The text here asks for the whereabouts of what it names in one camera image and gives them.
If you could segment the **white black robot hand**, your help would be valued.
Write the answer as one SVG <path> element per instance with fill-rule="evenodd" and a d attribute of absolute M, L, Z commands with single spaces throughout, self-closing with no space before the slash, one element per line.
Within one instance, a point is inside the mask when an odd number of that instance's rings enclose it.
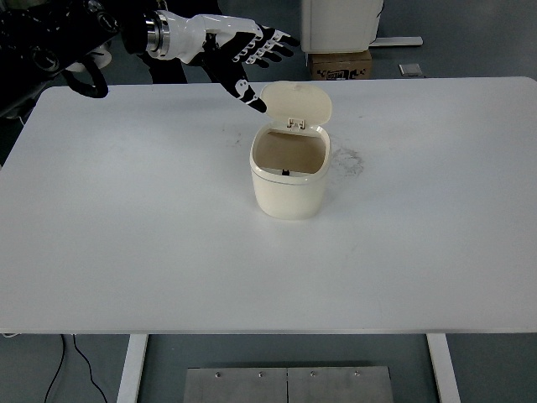
<path fill-rule="evenodd" d="M 244 65 L 269 67 L 293 55 L 300 42 L 289 34 L 247 18 L 200 14 L 182 18 L 169 13 L 170 56 L 200 65 L 223 88 L 249 107 L 267 107 L 248 82 Z"/>

